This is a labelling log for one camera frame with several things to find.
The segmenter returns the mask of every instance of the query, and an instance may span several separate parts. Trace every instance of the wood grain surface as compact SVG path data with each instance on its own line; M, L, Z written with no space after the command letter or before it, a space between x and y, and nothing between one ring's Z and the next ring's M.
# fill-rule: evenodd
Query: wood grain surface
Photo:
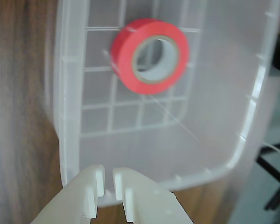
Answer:
M0 224L29 224L62 188L58 138L44 110L56 6L0 0ZM196 224L227 222L238 197L229 179L175 192ZM98 209L91 223L126 223L122 205Z

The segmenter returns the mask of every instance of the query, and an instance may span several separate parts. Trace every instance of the frosted plastic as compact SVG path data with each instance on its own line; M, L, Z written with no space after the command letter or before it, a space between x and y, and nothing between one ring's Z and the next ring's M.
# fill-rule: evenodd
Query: frosted plastic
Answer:
M110 67L114 37L143 17L178 26L190 44L182 78L158 95L129 91ZM103 164L103 206L116 203L113 168L167 189L233 169L254 135L279 20L280 0L59 1L53 122L63 185Z

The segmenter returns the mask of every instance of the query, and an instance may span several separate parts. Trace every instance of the black metal frame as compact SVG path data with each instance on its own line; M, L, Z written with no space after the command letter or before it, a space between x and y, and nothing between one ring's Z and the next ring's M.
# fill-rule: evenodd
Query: black metal frame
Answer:
M274 145L276 148L280 149L280 144ZM262 158L262 155L267 154L268 152L272 152L270 147L261 148L260 154L256 160L256 162L267 171L273 178L275 178L280 183L280 172L275 169L270 163L268 163L265 159Z

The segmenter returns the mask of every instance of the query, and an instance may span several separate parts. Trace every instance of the white plastic part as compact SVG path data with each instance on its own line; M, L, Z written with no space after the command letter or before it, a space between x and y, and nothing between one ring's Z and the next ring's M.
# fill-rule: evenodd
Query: white plastic part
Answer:
M126 221L134 224L193 224L176 196L129 168L115 168L116 200L122 201Z
M93 165L81 171L39 213L32 224L88 223L97 216L98 197L104 196L105 169Z

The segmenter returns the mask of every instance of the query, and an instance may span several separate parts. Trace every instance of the red tape roll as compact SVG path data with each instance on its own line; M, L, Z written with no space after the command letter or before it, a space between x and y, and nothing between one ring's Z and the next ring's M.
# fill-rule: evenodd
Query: red tape roll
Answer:
M141 50L153 40L162 43L158 63L137 70ZM189 61L187 38L177 27L156 19L139 19L123 28L111 49L112 68L128 89L139 94L157 94L168 89L184 72Z

